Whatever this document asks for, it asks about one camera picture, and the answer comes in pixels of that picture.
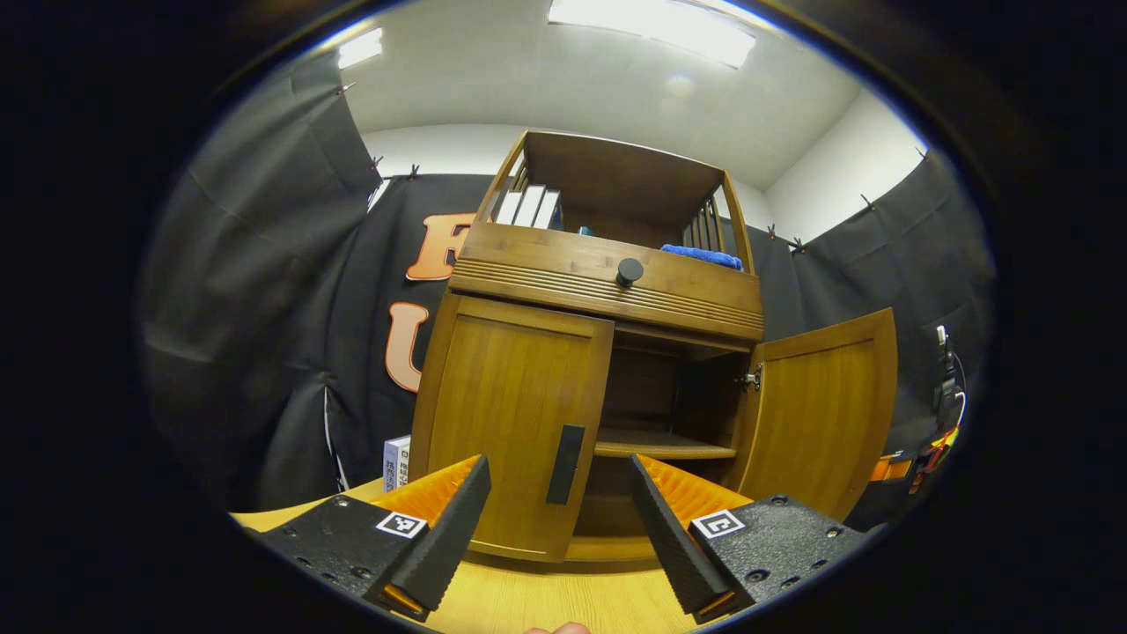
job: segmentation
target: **black door handle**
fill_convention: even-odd
[[[548,483],[549,504],[567,504],[571,495],[571,482],[575,470],[579,465],[579,450],[583,449],[583,426],[564,426],[560,431],[560,446],[556,450],[556,465],[552,466],[552,480]]]

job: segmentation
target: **ceiling light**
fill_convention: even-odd
[[[339,68],[346,69],[369,57],[379,55],[383,51],[383,45],[380,44],[380,37],[382,36],[383,29],[378,28],[341,44],[340,61],[338,62]]]
[[[739,68],[755,37],[728,16],[674,0],[552,0],[550,24],[594,26],[657,39]]]

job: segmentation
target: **table surface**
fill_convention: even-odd
[[[366,502],[382,493],[380,479],[345,495]],[[265,532],[322,501],[231,516]],[[471,552],[425,625],[459,634],[523,634],[530,627],[551,632],[569,620],[592,634],[680,634],[695,627],[656,562],[542,564]]]

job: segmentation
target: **drawer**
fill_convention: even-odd
[[[645,271],[624,287],[615,277],[628,257]],[[474,222],[449,287],[763,341],[757,276],[594,235]]]

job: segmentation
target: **cabinet shelf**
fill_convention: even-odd
[[[601,428],[595,439],[595,456],[629,458],[644,454],[658,461],[733,458],[736,450],[709,445],[675,434]]]

